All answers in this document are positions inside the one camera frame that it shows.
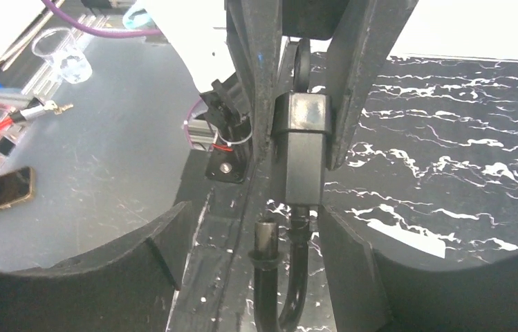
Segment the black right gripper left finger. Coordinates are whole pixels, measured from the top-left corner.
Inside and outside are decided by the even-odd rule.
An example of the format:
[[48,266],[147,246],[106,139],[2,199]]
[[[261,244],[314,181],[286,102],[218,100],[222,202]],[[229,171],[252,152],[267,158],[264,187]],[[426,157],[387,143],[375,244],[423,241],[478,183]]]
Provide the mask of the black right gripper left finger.
[[181,202],[50,268],[0,272],[0,331],[164,331],[193,232]]

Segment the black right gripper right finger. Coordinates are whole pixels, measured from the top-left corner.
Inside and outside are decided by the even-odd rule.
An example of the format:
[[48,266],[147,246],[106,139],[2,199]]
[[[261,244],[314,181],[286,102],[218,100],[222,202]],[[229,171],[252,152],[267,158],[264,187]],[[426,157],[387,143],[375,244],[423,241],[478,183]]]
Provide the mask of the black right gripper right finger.
[[458,265],[318,212],[338,331],[518,331],[518,255]]

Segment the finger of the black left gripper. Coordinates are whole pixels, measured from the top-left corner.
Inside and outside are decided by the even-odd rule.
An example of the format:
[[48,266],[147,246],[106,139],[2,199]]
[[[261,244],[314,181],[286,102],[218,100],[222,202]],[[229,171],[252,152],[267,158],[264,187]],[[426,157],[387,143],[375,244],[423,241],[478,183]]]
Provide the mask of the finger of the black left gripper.
[[416,5],[412,0],[348,2],[326,52],[333,112],[329,170],[344,164],[371,87]]
[[227,45],[250,102],[253,156],[265,158],[282,38],[281,1],[226,1]]

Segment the black headed key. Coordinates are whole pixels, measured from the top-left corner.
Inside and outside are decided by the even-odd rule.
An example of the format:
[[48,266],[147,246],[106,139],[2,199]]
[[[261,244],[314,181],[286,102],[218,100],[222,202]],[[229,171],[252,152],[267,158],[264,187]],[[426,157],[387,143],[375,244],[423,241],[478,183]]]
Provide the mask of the black headed key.
[[309,87],[309,75],[311,72],[311,42],[308,38],[302,38],[297,42],[294,70],[293,91],[306,93]]

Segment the black padlock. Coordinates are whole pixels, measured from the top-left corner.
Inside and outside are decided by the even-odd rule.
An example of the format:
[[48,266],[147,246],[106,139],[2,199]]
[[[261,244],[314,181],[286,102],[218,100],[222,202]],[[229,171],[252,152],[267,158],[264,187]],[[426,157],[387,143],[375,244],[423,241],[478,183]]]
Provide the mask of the black padlock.
[[275,101],[272,126],[271,192],[290,208],[289,276],[282,310],[277,308],[279,224],[273,218],[255,223],[254,317],[258,331],[295,331],[304,310],[308,284],[310,210],[322,202],[331,101],[316,93],[289,92]]

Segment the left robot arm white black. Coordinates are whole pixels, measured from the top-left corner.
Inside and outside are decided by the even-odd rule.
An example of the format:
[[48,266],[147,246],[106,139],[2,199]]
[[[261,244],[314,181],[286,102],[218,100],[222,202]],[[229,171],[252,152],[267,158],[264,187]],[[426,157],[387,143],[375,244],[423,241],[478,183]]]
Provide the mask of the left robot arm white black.
[[327,41],[333,135],[326,166],[341,167],[382,65],[415,1],[146,1],[201,92],[236,74],[250,103],[255,157],[266,152],[283,37]]

